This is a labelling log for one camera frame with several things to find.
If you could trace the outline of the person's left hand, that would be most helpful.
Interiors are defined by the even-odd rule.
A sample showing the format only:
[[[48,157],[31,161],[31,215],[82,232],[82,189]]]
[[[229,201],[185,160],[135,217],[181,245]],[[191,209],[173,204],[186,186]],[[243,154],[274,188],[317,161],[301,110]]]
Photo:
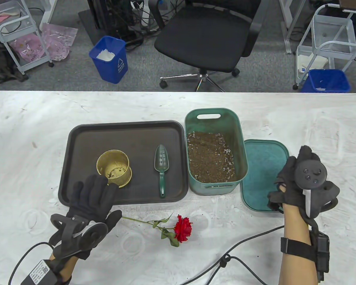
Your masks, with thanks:
[[[68,213],[65,216],[55,213],[50,218],[57,229],[49,240],[55,246],[55,258],[89,257],[91,250],[122,218],[120,210],[111,212],[118,189],[102,175],[91,175],[85,182],[74,184]]]

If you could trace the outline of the person's right hand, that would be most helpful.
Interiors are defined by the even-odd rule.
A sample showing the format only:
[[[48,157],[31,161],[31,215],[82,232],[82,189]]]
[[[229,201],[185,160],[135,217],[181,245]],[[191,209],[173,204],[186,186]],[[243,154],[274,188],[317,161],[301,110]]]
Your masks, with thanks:
[[[320,158],[317,154],[312,152],[312,149],[307,145],[301,146],[297,157],[288,157],[274,182],[277,186],[277,191],[272,191],[268,194],[268,207],[271,210],[283,213],[282,210],[279,210],[279,207],[283,207],[284,204],[305,209],[303,190],[297,186],[295,182],[295,168],[298,163],[305,160],[320,161]]]

